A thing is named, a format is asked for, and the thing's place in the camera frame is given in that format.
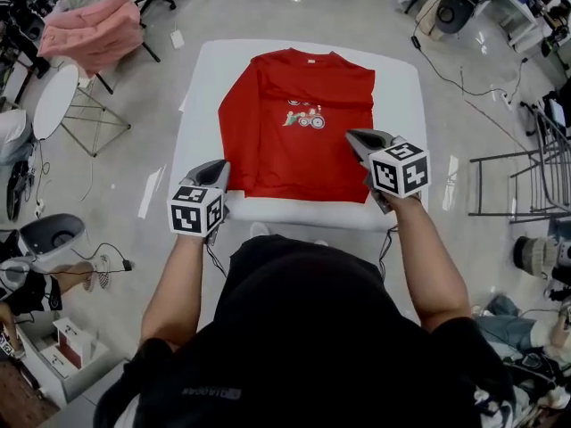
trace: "white round table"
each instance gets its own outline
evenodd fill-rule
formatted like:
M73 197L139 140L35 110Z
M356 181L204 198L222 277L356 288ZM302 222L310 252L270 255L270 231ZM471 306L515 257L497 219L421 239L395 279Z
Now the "white round table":
M116 140L119 136L125 133L131 128L131 126L115 112L99 103L93 96L88 94L85 90L78 87L79 84L79 69L75 65L67 65L59 70L50 82L47 83L46 88L42 92L37 102L36 112L34 113L34 136L37 140L42 141L48 138L60 125L63 129L71 136L71 138L81 146L81 148L87 152L91 157L95 157L105 146L107 146L112 141ZM112 116L114 116L118 122L110 122L103 119L88 119L77 116L68 116L67 111L71 106L83 107L85 105L75 105L71 104L75 98L76 91L89 98L90 102L96 103L97 106L87 106L87 108L99 108L101 109L100 117L104 115L107 111ZM93 142L92 149L87 149L87 147L78 140L78 138L71 133L71 131L62 122L64 119L74 119L74 120L86 120L90 122L95 122L98 126L95 132L95 139ZM99 137L99 130L102 124L113 125L116 127L121 127L122 130L111 140L105 143L103 146L97 148L97 141Z
M48 138L62 123L75 96L78 82L78 67L67 65L47 83L34 113L34 136L38 140Z

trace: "red long-sleeve shirt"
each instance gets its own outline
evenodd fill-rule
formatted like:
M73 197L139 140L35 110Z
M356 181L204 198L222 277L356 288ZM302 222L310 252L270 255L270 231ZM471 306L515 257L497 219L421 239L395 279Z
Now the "red long-sleeve shirt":
M336 53L254 57L219 107L228 189L245 196L364 202L366 170L345 139L372 128L375 72Z

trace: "shirt sleeve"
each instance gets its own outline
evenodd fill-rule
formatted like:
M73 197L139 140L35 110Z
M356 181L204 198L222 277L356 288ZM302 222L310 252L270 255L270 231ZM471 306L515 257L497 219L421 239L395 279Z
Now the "shirt sleeve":
M121 378L99 400L95 409L94 428L114 427L143 385L155 378L172 355L172 350L165 341L145 341L123 368Z
M436 328L431 339L440 360L459 378L459 391L473 400L482 426L492 416L504 419L493 426L511 426L516 404L512 379L477 323L468 317L453 318Z
M258 172L260 88L256 60L244 70L218 109L224 158L230 162L228 190L253 188Z

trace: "white table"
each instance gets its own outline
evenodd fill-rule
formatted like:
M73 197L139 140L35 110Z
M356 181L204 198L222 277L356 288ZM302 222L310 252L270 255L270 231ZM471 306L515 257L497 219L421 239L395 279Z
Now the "white table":
M50 79L46 88L42 91L37 102L36 112L34 113L33 128L34 136L37 140L42 141L48 138L60 125L71 136L71 138L81 146L91 157L96 155L110 142L116 140L119 136L131 128L131 126L115 112L110 110L107 106L99 103L93 96L88 94L85 90L78 86L79 84L79 69L75 65L66 65ZM72 104L73 99L76 97L76 92L86 96L89 99L87 105L85 104ZM69 108L96 108L101 110L99 116L107 111L114 116L118 122L110 122L103 119L89 119L85 117L77 117L68 115ZM92 149L87 149L78 138L71 133L71 131L63 124L64 119L85 120L96 122L97 129L95 131L95 138ZM122 128L122 130L107 141L103 146L97 147L99 138L99 131L102 124L113 125Z
M67 65L47 83L34 113L34 136L38 140L48 138L60 126L75 96L78 82L78 67Z
M517 29L515 29L513 32L509 33L508 45L513 46L521 38L527 35L531 30L535 29L538 26L538 22L526 4L522 4L519 0L508 0L508 1L511 3L515 11L512 14L510 14L506 19L504 19L502 22L500 22L500 25L502 27L505 27L510 22L512 22L518 14L523 14L525 17L525 23L522 24Z
M224 158L218 108L238 77L260 54L293 47L300 51L326 54L331 51L349 62L376 71L373 99L374 127L400 135L419 147L426 147L426 123L417 70L408 63L382 55L312 43L282 40L219 40L203 45L196 61L184 112L178 130L170 197L186 173L206 161ZM428 204L428 189L422 191ZM385 216L374 200L366 203L304 202L277 198L244 198L243 191L228 193L230 218L382 231L396 223L394 213Z

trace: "gray floor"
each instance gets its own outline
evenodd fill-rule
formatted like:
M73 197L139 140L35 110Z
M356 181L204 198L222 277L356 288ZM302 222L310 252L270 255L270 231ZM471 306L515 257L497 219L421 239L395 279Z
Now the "gray floor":
M513 267L510 251L522 234L544 233L545 224L510 226L503 218L471 218L476 191L471 157L514 152L531 148L525 136L530 122L520 110L509 111L498 94L472 97L441 81L410 42L415 26L413 15L397 8L396 0L176 0L170 12L157 2L145 15L145 40L161 57L155 63L138 49L123 59L105 77L115 85L108 95L95 83L94 95L133 125L126 135L91 160L58 129L43 144L50 173L43 180L40 197L45 214L70 212L87 224L88 236L78 247L85 253L103 241L117 245L135 262L134 271L112 275L107 291L96 287L91 293L81 287L64 297L66 312L74 321L97 333L100 339L122 355L137 348L141 316L158 283L161 270L174 242L166 215L166 194L170 166L180 120L180 106L186 95L194 62L202 44L221 38L276 38L339 45L400 59L418 69L422 87L428 148L432 154L433 185L429 212L438 226L452 257L465 277L473 302L482 302L490 291L508 292L529 309L546 302L545 283ZM522 58L511 50L505 34L485 12L471 20L459 37L436 43L420 35L424 52L446 77L460 81L472 91L504 87L513 91ZM185 46L175 51L170 32L181 30ZM30 84L24 107L33 113L35 103L49 78ZM387 80L378 76L377 80ZM552 89L551 82L534 61L523 68L515 103L521 99L536 103ZM496 124L470 104L474 104ZM75 131L88 137L93 128L77 124ZM507 210L511 195L507 175L515 162L494 163L486 172L486 205ZM85 198L93 173L93 187ZM144 196L150 185L149 196ZM31 220L33 205L24 210L21 223ZM228 267L228 257L247 239L249 223L229 221L221 229L215 251ZM272 226L273 231L306 240L322 239L330 245L376 261L383 239L380 234L304 226ZM104 249L112 268L120 259ZM73 254L63 258L77 259ZM205 259L203 315L201 325L212 319L224 278ZM414 318L402 273L398 239L385 264L386 286L402 313Z

